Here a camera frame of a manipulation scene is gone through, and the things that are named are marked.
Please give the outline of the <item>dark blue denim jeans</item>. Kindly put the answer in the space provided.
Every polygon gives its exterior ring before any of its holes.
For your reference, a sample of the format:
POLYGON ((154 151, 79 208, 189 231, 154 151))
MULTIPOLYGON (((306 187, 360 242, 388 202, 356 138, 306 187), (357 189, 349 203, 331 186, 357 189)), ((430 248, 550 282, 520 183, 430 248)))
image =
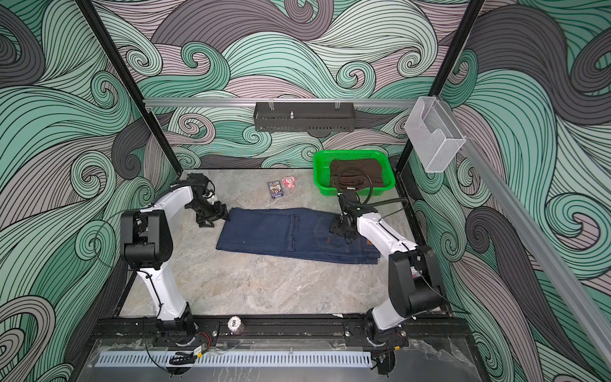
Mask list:
POLYGON ((349 241, 330 231, 335 217, 306 208, 233 208, 216 249, 332 264, 377 264, 380 252, 367 239, 349 241))

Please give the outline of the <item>aluminium wall rail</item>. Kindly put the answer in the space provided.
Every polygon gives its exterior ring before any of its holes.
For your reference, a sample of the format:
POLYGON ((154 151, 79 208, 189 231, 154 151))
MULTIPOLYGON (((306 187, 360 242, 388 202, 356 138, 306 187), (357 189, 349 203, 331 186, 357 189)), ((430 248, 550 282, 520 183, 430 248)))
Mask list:
POLYGON ((341 106, 352 103, 355 108, 404 109, 415 106, 416 99, 319 99, 319 98, 196 98, 152 97, 145 98, 147 108, 254 108, 257 103, 267 103, 273 108, 277 103, 332 103, 341 106))
POLYGON ((509 194, 523 235, 586 339, 610 359, 610 174, 579 143, 577 125, 550 100, 496 97, 449 108, 470 160, 509 194))

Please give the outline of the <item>brown folded trousers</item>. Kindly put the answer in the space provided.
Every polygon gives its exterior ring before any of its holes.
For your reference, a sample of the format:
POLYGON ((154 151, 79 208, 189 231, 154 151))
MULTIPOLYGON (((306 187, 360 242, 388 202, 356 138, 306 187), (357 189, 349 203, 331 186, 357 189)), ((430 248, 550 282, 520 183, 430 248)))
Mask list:
POLYGON ((375 159, 335 159, 329 169, 329 184, 334 188, 362 190, 386 186, 383 167, 375 159))

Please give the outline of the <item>pink plush toy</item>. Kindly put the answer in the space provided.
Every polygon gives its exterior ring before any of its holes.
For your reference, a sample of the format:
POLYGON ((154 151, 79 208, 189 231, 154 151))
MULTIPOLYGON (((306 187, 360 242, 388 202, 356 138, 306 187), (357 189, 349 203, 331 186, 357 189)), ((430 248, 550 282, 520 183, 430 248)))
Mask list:
POLYGON ((283 178, 281 180, 281 182, 283 183, 283 185, 286 188, 294 189, 295 183, 296 183, 296 178, 294 176, 287 176, 287 177, 283 178))

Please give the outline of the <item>clear plastic wall bin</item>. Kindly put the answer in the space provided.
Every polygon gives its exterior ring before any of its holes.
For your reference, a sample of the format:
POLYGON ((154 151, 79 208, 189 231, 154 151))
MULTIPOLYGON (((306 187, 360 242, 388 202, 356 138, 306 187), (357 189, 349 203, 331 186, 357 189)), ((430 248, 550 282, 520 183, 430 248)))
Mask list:
POLYGON ((427 173, 443 173, 466 143, 450 105, 436 96, 416 100, 404 130, 427 173))

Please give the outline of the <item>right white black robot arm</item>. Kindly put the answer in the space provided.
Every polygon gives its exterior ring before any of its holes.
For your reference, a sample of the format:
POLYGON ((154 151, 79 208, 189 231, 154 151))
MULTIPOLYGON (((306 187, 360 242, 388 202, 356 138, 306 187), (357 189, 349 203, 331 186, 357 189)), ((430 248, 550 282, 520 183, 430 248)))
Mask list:
POLYGON ((335 216, 330 232, 348 242, 363 237, 388 264, 388 297, 369 310, 365 319, 368 340, 375 346, 382 346, 405 321, 444 304, 439 260, 430 246, 408 240, 385 221, 377 208, 405 200, 399 197, 371 203, 373 181, 364 170, 356 167, 341 170, 336 176, 335 188, 341 213, 335 216), (364 202, 360 201, 355 189, 340 186, 341 176, 350 171, 365 176, 369 192, 364 202))

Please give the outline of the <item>aluminium right wall rail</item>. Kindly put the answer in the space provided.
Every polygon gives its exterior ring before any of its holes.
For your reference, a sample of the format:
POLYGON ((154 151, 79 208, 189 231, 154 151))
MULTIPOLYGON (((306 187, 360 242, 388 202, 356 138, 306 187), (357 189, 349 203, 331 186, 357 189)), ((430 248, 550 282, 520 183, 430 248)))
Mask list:
POLYGON ((586 339, 610 359, 610 174, 579 143, 577 125, 550 100, 496 97, 449 108, 470 160, 509 194, 523 235, 586 339))

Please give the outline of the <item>aluminium back wall rail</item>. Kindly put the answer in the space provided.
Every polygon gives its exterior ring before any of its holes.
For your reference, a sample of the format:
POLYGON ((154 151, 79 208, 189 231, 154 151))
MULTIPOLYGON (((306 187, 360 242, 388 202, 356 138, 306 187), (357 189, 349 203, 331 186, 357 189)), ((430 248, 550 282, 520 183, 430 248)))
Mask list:
POLYGON ((254 108, 257 103, 267 103, 273 108, 277 103, 332 103, 341 106, 352 103, 355 108, 404 109, 415 106, 416 99, 319 99, 319 98, 196 98, 152 97, 145 98, 147 108, 254 108))

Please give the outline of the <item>green plastic basket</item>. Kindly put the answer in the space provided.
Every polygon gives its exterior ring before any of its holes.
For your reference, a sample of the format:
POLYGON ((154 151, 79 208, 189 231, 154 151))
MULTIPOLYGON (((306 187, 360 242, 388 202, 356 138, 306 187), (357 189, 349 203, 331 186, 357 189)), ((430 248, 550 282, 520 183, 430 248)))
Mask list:
POLYGON ((396 185, 388 157, 380 151, 319 151, 313 156, 313 180, 321 195, 353 190, 380 196, 396 185))

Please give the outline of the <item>black perforated wall shelf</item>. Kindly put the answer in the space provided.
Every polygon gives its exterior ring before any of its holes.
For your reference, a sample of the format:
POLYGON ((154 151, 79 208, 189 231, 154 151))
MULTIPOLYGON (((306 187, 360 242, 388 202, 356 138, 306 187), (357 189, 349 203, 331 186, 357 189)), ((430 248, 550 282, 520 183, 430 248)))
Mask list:
POLYGON ((257 103, 253 119, 257 131, 306 132, 314 136, 353 131, 356 110, 352 103, 257 103))

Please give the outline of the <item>blue playing card box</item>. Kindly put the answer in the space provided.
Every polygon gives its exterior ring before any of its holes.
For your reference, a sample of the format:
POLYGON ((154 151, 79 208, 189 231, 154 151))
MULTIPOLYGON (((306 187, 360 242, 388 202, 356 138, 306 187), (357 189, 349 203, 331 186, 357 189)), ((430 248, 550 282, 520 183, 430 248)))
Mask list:
POLYGON ((284 196, 283 185, 281 181, 269 181, 269 183, 267 183, 267 186, 270 192, 270 197, 273 200, 284 196))

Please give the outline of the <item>round silver knob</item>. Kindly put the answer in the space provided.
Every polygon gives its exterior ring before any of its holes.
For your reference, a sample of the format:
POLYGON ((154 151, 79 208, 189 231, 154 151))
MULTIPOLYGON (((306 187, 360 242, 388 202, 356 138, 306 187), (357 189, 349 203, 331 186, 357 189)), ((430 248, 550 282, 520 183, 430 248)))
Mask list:
POLYGON ((231 335, 240 335, 244 330, 243 320, 239 316, 232 316, 227 323, 228 331, 231 335))

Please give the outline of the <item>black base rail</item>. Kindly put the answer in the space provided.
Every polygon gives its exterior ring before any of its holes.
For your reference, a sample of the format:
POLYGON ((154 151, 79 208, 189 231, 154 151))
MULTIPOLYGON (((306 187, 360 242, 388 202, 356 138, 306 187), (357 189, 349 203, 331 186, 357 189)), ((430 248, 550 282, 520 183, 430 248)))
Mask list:
POLYGON ((362 314, 349 315, 244 315, 242 327, 234 334, 228 327, 229 316, 195 315, 192 334, 183 329, 163 329, 153 318, 108 318, 95 325, 95 339, 149 339, 157 346, 212 345, 217 348, 238 342, 268 340, 323 340, 331 344, 363 349, 403 347, 412 338, 447 339, 467 337, 466 320, 444 315, 410 318, 393 329, 375 328, 372 319, 362 314))

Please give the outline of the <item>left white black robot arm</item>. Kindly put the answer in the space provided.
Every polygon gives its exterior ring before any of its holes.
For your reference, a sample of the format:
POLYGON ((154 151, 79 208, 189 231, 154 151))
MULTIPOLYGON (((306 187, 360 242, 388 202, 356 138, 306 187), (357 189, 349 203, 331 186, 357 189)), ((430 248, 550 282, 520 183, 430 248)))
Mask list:
POLYGON ((203 173, 191 173, 175 181, 168 192, 148 206, 121 214, 119 252, 129 269, 146 284, 155 303, 157 328, 194 337, 197 324, 170 264, 174 249, 170 223, 185 209, 196 213, 201 228, 213 228, 216 221, 228 219, 228 208, 216 199, 213 182, 203 173))

